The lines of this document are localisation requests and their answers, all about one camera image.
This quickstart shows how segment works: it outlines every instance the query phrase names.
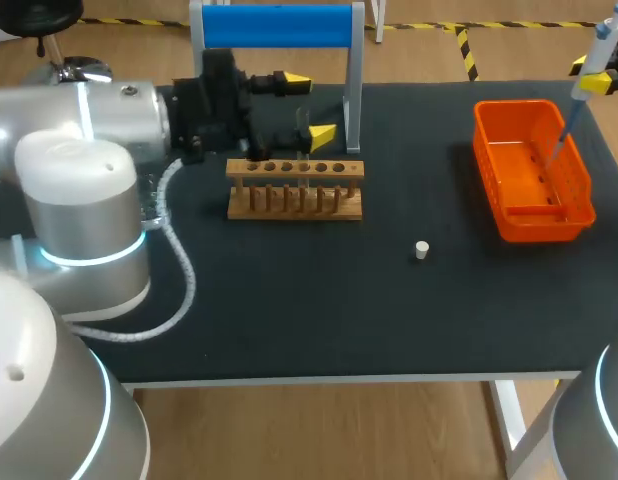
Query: orange plastic basket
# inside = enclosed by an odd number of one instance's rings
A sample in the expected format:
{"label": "orange plastic basket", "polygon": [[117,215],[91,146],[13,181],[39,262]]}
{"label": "orange plastic basket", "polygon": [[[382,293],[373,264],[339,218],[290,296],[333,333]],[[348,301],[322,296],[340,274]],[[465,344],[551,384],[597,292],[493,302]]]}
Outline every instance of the orange plastic basket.
{"label": "orange plastic basket", "polygon": [[473,149],[502,238],[568,242],[593,224],[591,179],[571,136],[547,164],[564,128],[554,103],[480,102],[474,113]]}

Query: wooden test tube rack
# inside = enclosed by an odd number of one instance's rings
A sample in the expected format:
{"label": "wooden test tube rack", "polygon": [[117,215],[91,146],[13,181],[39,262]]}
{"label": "wooden test tube rack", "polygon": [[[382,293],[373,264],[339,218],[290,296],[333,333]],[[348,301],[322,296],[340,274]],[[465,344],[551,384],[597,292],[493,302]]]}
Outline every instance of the wooden test tube rack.
{"label": "wooden test tube rack", "polygon": [[[229,159],[226,174],[234,181],[227,209],[231,220],[362,220],[361,161]],[[264,179],[282,179],[285,184],[255,185]],[[298,183],[305,179],[310,187]],[[323,187],[321,179],[342,185]]]}

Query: white cable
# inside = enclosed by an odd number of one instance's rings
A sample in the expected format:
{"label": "white cable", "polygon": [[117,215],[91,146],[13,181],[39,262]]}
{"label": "white cable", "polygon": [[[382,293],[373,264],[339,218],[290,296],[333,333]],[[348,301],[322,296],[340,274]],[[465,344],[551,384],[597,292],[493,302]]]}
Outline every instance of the white cable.
{"label": "white cable", "polygon": [[180,160],[176,160],[171,165],[169,165],[167,170],[165,170],[165,173],[162,174],[162,177],[158,182],[158,201],[156,208],[158,216],[167,220],[162,229],[164,231],[165,237],[167,237],[167,240],[173,248],[173,252],[176,254],[176,258],[180,262],[182,272],[185,276],[185,298],[182,300],[180,308],[169,320],[167,320],[161,325],[158,325],[155,328],[152,328],[151,330],[146,330],[144,332],[115,333],[73,324],[71,326],[71,330],[73,331],[73,333],[77,335],[82,335],[83,337],[96,338],[98,340],[105,340],[108,342],[141,342],[143,340],[149,340],[150,338],[162,335],[167,330],[171,329],[180,320],[182,320],[182,318],[191,308],[191,305],[193,304],[193,299],[196,295],[196,273],[193,270],[193,265],[191,264],[191,260],[189,260],[189,257],[187,256],[187,252],[185,252],[185,249],[180,243],[180,240],[178,240],[178,237],[176,236],[176,232],[174,232],[173,227],[171,226],[171,222],[168,219],[169,210],[167,209],[167,187],[169,185],[169,181],[171,180],[171,177],[173,177],[174,174],[181,168],[182,162]]}

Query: blue bar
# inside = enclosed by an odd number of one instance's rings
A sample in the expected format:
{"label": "blue bar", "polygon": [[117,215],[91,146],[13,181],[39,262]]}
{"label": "blue bar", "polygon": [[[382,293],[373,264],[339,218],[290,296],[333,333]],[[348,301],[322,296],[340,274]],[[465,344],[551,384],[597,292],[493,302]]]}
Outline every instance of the blue bar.
{"label": "blue bar", "polygon": [[206,48],[349,48],[351,5],[205,5]]}

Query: black table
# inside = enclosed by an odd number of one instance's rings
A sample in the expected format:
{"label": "black table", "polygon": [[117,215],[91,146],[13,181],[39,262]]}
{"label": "black table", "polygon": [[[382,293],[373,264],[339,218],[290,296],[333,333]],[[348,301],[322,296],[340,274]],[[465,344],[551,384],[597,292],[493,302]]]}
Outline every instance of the black table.
{"label": "black table", "polygon": [[[364,221],[228,221],[222,159],[174,178],[175,230],[198,276],[172,331],[139,344],[87,340],[122,382],[410,375],[489,379],[573,372],[618,335],[618,167],[590,112],[574,138],[597,221],[568,244],[510,245],[498,235],[471,140],[484,99],[548,98],[571,82],[366,85]],[[339,86],[316,86],[312,123],[342,124]],[[265,130],[293,122],[298,98],[260,98]],[[344,151],[337,144],[315,158]],[[19,194],[0,186],[0,236],[31,234]],[[414,264],[416,240],[431,250]],[[166,320],[184,292],[161,232],[149,234],[148,299],[112,331]]]}

